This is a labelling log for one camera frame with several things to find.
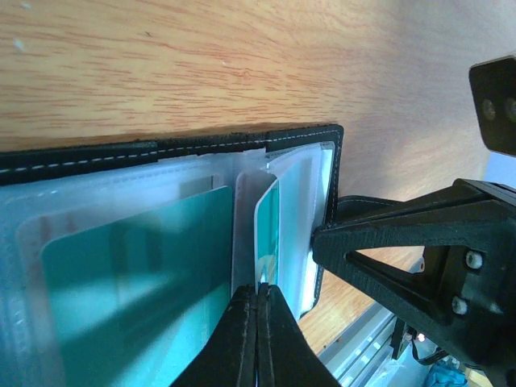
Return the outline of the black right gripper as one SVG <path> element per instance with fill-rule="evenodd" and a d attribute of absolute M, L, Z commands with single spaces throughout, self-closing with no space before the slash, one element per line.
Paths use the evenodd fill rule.
<path fill-rule="evenodd" d="M 407 202 L 347 197 L 320 227 L 327 271 L 480 368 L 515 384 L 515 190 L 457 179 Z"/>

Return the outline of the teal VIP card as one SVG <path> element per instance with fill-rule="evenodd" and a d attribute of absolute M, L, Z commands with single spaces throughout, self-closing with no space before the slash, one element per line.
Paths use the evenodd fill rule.
<path fill-rule="evenodd" d="M 254 210 L 256 286 L 276 285 L 279 276 L 280 190 L 277 179 L 265 190 Z"/>

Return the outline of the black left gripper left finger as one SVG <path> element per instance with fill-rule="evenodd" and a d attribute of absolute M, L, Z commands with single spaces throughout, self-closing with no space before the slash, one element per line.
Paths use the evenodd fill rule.
<path fill-rule="evenodd" d="M 257 295 L 252 285 L 233 294 L 205 347 L 174 386 L 256 384 Z"/>

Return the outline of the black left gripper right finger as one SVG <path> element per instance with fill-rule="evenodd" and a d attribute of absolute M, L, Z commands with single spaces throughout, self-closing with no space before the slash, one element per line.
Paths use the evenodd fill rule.
<path fill-rule="evenodd" d="M 279 287 L 262 284 L 257 299 L 258 386 L 338 386 L 311 350 Z"/>

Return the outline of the black leather card holder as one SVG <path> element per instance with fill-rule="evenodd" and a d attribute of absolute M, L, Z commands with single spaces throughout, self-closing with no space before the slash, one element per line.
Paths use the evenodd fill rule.
<path fill-rule="evenodd" d="M 318 297 L 322 269 L 314 261 L 314 232 L 342 212 L 342 141 L 343 128 L 329 125 L 4 152 L 2 385 L 68 386 L 45 284 L 42 253 L 48 243 L 223 186 L 233 193 L 230 302 L 245 285 L 255 288 L 258 299 L 264 284 L 255 282 L 254 210 L 278 180 L 275 286 L 298 322 Z"/>

